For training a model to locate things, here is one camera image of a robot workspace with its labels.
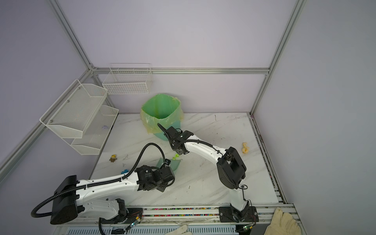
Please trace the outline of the green plastic dustpan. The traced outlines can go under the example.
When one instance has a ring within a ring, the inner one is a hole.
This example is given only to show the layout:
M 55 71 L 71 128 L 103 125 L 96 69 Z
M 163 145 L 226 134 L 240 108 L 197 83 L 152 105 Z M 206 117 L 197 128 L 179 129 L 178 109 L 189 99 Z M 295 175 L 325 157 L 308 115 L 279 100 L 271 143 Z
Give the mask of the green plastic dustpan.
M 175 160 L 175 159 L 172 159 L 170 160 L 170 163 L 169 163 L 169 167 L 172 169 L 173 172 L 176 172 L 176 170 L 178 169 L 178 166 L 180 164 L 181 160 Z M 163 159 L 160 158 L 156 167 L 160 168 L 162 166 L 162 164 L 164 163 Z

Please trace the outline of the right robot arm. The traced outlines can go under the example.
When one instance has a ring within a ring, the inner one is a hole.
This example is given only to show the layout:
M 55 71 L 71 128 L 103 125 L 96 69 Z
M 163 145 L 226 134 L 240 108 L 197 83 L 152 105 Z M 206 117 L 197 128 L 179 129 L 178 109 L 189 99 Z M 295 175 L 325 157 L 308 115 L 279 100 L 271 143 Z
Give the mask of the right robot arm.
M 230 195 L 230 205 L 218 208 L 220 222 L 256 223 L 259 221 L 256 207 L 244 195 L 248 187 L 241 182 L 245 179 L 247 168 L 235 148 L 214 146 L 190 131 L 181 131 L 172 126 L 165 129 L 158 124 L 158 127 L 166 136 L 171 149 L 177 154 L 195 153 L 216 165 L 218 178 L 229 189 Z

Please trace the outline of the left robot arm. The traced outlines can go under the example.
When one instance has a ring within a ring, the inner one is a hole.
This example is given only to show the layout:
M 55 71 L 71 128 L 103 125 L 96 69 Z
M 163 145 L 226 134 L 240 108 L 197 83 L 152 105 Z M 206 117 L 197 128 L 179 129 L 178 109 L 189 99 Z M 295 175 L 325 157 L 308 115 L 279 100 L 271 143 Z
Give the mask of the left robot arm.
M 53 196 L 38 204 L 32 211 L 34 218 L 50 217 L 52 225 L 71 222 L 79 217 L 102 218 L 120 223 L 130 216 L 124 192 L 164 190 L 175 181 L 169 166 L 136 168 L 124 175 L 98 180 L 81 180 L 68 176 L 55 190 Z

